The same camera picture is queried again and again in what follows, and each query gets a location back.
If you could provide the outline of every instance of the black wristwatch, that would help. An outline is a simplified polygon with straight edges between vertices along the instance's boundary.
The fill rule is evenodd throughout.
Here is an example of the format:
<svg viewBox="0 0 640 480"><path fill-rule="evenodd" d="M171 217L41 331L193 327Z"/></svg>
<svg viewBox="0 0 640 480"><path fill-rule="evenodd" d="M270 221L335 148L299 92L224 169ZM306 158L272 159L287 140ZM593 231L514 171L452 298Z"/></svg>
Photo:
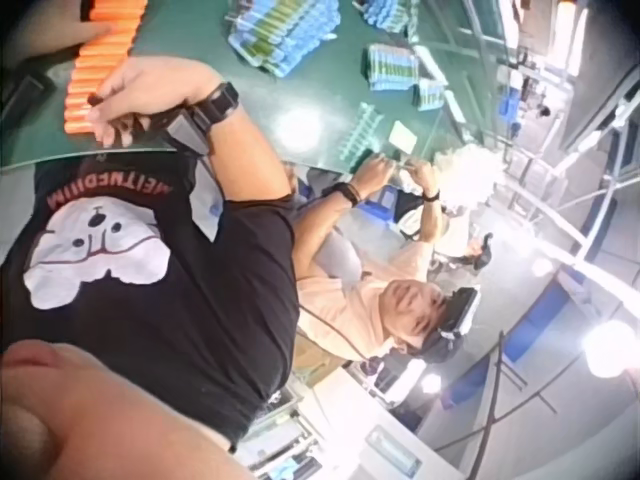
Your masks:
<svg viewBox="0 0 640 480"><path fill-rule="evenodd" d="M425 192L422 192L422 199L427 203L437 202L438 200L440 200L440 190L438 190L438 193L436 193L433 197L427 197L427 194Z"/></svg>
<svg viewBox="0 0 640 480"><path fill-rule="evenodd" d="M240 104L238 91L229 82L223 82L201 102L191 106L191 118L205 135L212 125L229 117Z"/></svg>
<svg viewBox="0 0 640 480"><path fill-rule="evenodd" d="M355 188L353 188L348 183L338 182L330 187L326 188L322 192L322 196L326 197L331 195L333 192L340 192L344 198L351 202L351 206L355 207L361 202L360 196L356 192Z"/></svg>

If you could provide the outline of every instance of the pink shirt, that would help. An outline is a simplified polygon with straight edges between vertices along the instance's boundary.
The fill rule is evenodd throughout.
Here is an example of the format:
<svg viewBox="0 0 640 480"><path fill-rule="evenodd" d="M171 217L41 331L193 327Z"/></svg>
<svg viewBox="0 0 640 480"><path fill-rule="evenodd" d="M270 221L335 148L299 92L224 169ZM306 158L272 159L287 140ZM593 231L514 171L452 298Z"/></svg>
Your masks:
<svg viewBox="0 0 640 480"><path fill-rule="evenodd" d="M298 326L310 340L346 360L384 355L393 339L387 338L382 326L380 294L392 280L426 281L432 253L431 244L411 242L388 265L362 255L363 269L371 275L351 288L326 276L299 281Z"/></svg>

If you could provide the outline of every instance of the vr headset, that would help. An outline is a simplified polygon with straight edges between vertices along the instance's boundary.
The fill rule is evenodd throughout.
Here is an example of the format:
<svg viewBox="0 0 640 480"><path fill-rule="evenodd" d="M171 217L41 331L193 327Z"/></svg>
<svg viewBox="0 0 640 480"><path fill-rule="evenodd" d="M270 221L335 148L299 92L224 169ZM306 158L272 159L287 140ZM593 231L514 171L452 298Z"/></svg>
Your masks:
<svg viewBox="0 0 640 480"><path fill-rule="evenodd" d="M447 302L444 321L412 355L427 363L442 363L453 357L471 330L479 304L479 287L462 287L453 292Z"/></svg>

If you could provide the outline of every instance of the black t-shirt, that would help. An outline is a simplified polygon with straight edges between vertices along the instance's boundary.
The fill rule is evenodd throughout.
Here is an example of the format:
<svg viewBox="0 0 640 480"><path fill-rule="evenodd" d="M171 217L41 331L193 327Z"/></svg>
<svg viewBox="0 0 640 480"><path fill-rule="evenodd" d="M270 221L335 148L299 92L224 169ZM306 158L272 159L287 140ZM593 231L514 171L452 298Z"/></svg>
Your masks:
<svg viewBox="0 0 640 480"><path fill-rule="evenodd" d="M290 199L226 202L212 243L192 221L192 175L169 153L38 171L2 266L2 350L76 345L235 444L291 369Z"/></svg>

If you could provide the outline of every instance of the table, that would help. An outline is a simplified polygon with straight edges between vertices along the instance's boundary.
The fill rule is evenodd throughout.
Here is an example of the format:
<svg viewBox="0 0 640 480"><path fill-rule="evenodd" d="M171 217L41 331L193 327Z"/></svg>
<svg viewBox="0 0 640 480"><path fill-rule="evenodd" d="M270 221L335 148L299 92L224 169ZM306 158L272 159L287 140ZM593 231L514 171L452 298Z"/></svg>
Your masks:
<svg viewBox="0 0 640 480"><path fill-rule="evenodd" d="M386 32L367 25L350 1L342 0L338 38L324 42L284 79L276 79L243 63L226 40L227 2L200 0L149 0L133 55L189 57L214 66L233 81L242 101L282 158L294 163L340 171L336 163L340 143L353 128L361 102L375 105L385 115L373 146L391 153L386 139L395 120L416 135L414 153L460 146L452 123L443 110L418 112L413 90L371 92L362 75L364 48L374 42L391 43ZM57 90L36 114L3 142L3 167L55 158L96 153L101 149L89 135L64 133L63 107L66 85L73 69L68 60L46 70ZM312 148L291 148L295 131L283 124L287 115L309 114L318 121L319 137ZM134 145L127 150L168 150L159 144Z"/></svg>

